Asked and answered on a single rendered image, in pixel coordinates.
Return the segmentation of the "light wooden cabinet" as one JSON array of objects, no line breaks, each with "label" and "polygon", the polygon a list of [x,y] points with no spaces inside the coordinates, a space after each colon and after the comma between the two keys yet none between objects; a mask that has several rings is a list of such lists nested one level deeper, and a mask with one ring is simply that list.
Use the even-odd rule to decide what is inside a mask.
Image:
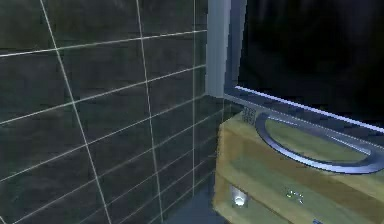
[{"label": "light wooden cabinet", "polygon": [[384,224],[384,148],[236,115],[219,129],[213,205],[230,224]]}]

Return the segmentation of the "black television set silver frame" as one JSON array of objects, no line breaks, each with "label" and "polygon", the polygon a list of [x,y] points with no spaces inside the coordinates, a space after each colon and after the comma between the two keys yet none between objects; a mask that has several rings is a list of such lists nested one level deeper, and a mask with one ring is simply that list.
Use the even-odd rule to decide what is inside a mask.
[{"label": "black television set silver frame", "polygon": [[342,174],[384,170],[384,0],[208,0],[208,95],[270,148]]}]

